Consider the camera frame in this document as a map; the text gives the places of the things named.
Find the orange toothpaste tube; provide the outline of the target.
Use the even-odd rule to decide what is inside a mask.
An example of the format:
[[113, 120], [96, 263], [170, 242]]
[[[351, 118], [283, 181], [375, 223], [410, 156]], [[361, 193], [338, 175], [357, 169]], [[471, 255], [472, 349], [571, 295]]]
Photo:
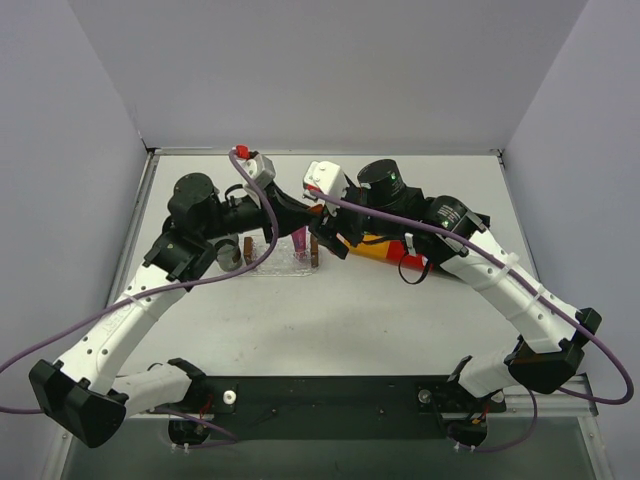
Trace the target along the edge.
[[323, 213], [323, 210], [324, 210], [324, 206], [322, 204], [315, 204], [315, 205], [309, 206], [306, 209], [306, 212], [313, 216], [321, 216]]

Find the pink toothpaste tube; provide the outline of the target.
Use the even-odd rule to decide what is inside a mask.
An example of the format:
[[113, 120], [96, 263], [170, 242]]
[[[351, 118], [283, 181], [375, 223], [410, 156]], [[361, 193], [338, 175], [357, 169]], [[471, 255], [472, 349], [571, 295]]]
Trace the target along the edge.
[[294, 248], [294, 258], [299, 262], [307, 259], [307, 227], [301, 227], [291, 233]]

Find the clear textured acrylic tray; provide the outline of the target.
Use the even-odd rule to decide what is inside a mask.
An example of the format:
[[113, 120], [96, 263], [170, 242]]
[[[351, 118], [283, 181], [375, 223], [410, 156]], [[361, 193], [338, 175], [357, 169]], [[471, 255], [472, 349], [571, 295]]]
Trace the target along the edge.
[[[316, 273], [319, 269], [312, 269], [310, 265], [310, 234], [307, 233], [307, 259], [299, 262], [294, 258], [294, 248], [291, 236], [278, 241], [276, 248], [270, 256], [252, 268], [248, 274], [261, 277], [304, 277]], [[269, 243], [265, 243], [261, 237], [254, 237], [258, 260], [268, 249]]]

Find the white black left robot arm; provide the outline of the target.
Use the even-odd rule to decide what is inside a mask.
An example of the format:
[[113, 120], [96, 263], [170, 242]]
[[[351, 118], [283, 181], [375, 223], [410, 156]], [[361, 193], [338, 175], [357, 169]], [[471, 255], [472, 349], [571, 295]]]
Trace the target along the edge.
[[161, 316], [215, 262], [224, 237], [260, 229], [267, 240], [281, 238], [319, 214], [274, 182], [262, 191], [265, 205], [248, 195], [219, 199], [203, 173], [177, 181], [162, 233], [117, 302], [56, 361], [32, 367], [29, 381], [46, 416], [96, 448], [132, 415], [169, 405], [187, 412], [201, 407], [207, 376], [186, 360], [128, 376], [119, 372]]

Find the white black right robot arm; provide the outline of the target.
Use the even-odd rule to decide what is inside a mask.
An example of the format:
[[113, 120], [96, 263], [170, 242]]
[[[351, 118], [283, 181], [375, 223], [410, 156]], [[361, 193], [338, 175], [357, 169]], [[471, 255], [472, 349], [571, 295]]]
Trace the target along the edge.
[[551, 394], [576, 374], [588, 341], [583, 332], [599, 327], [599, 314], [550, 293], [463, 202], [408, 186], [393, 159], [366, 165], [355, 181], [335, 163], [314, 161], [302, 184], [307, 198], [324, 205], [315, 226], [336, 255], [368, 235], [398, 240], [405, 253], [424, 258], [425, 273], [439, 268], [461, 280], [518, 331], [514, 346], [459, 362], [450, 378], [470, 395], [517, 384]]

